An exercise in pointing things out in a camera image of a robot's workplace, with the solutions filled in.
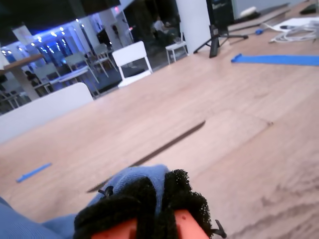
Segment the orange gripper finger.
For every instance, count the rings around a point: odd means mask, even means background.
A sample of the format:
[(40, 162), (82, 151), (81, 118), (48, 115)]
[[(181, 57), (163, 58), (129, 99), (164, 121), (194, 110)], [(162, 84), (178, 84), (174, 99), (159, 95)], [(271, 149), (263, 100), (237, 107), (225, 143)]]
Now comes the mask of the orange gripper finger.
[(193, 192), (186, 171), (173, 170), (165, 174), (164, 191), (161, 202), (161, 237), (176, 239), (177, 227), (174, 212), (187, 210), (205, 234), (212, 238), (211, 218), (207, 200)]
[(156, 190), (149, 178), (140, 178), (118, 193), (108, 186), (97, 203), (81, 210), (76, 216), (74, 238), (89, 239), (94, 234), (136, 219), (136, 238), (150, 239), (154, 233), (156, 205)]

